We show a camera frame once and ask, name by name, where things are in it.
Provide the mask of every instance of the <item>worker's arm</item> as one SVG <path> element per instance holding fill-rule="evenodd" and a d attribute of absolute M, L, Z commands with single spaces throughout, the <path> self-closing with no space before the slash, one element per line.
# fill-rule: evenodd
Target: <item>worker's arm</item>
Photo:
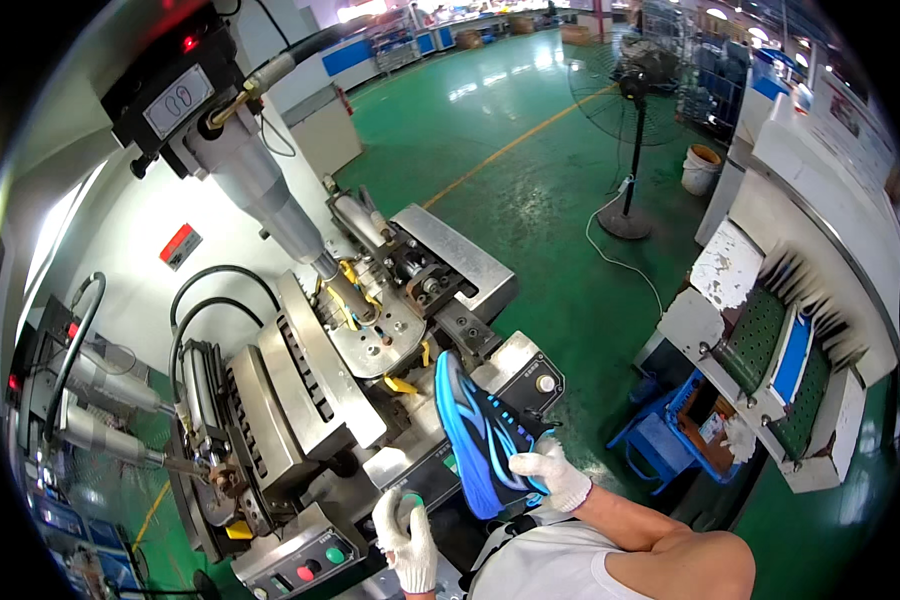
<path fill-rule="evenodd" d="M 377 546 L 384 551 L 386 564 L 396 571 L 400 589 L 407 600 L 437 598 L 437 545 L 430 534 L 427 510 L 422 504 L 409 514 L 409 535 L 396 520 L 396 507 L 403 498 L 399 487 L 392 487 L 373 508 L 373 526 Z"/>
<path fill-rule="evenodd" d="M 564 458 L 555 440 L 536 452 L 510 458 L 516 474 L 539 477 L 550 490 L 547 502 L 591 525 L 626 553 L 603 561 L 613 579 L 637 593 L 668 598 L 749 598 L 754 556 L 743 539 L 728 532 L 698 534 L 656 510 L 593 485 Z"/>

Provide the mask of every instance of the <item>white tank top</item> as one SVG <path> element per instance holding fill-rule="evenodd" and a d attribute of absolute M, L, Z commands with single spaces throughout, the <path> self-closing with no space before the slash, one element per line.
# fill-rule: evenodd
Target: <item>white tank top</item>
<path fill-rule="evenodd" d="M 581 521 L 535 527 L 490 556 L 470 587 L 470 600 L 595 598 L 649 600 L 613 579 L 608 552 L 623 552 Z"/>

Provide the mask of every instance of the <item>blue sneaker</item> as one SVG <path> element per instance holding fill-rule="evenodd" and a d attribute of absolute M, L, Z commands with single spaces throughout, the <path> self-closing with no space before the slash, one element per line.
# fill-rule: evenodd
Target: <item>blue sneaker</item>
<path fill-rule="evenodd" d="M 510 457 L 533 451 L 537 440 L 553 431 L 551 426 L 517 413 L 477 387 L 450 350 L 436 359 L 435 377 L 436 412 L 453 448 L 456 474 L 474 516 L 493 519 L 505 506 L 523 499 L 540 503 L 540 498 L 549 494 L 546 486 L 511 472 Z"/>

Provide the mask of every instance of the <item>gloved hand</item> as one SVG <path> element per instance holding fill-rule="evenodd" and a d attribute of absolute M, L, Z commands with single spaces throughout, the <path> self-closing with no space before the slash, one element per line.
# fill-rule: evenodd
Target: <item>gloved hand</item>
<path fill-rule="evenodd" d="M 396 520 L 396 508 L 403 490 L 391 487 L 373 509 L 377 546 L 386 555 L 386 564 L 400 580 L 407 594 L 426 594 L 437 587 L 437 545 L 430 534 L 427 510 L 422 504 L 409 514 L 409 537 Z"/>
<path fill-rule="evenodd" d="M 587 475 L 567 462 L 561 443 L 553 438 L 541 439 L 532 452 L 514 454 L 509 467 L 515 474 L 541 481 L 550 491 L 543 503 L 561 513 L 579 508 L 593 487 Z"/>

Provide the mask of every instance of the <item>white bucket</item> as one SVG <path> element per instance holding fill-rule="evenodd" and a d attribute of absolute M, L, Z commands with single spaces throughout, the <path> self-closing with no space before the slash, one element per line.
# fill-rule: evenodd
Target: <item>white bucket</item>
<path fill-rule="evenodd" d="M 713 180 L 723 161 L 720 155 L 703 144 L 693 144 L 687 148 L 687 159 L 683 162 L 683 189 L 694 196 L 704 196 L 713 186 Z"/>

